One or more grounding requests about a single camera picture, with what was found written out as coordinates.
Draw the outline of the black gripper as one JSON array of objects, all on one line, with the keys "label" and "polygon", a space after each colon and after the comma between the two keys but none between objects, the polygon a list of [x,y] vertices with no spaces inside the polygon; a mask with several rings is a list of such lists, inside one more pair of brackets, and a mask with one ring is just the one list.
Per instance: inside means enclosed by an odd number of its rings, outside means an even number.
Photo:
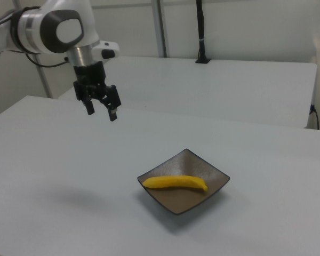
[{"label": "black gripper", "polygon": [[87,92],[87,86],[92,87],[99,93],[99,101],[108,110],[110,121],[117,119],[117,108],[121,105],[121,100],[115,85],[106,86],[105,70],[103,62],[98,61],[88,66],[74,66],[77,80],[74,81],[76,98],[81,101],[87,110],[88,115],[94,114],[94,107],[91,97]]}]

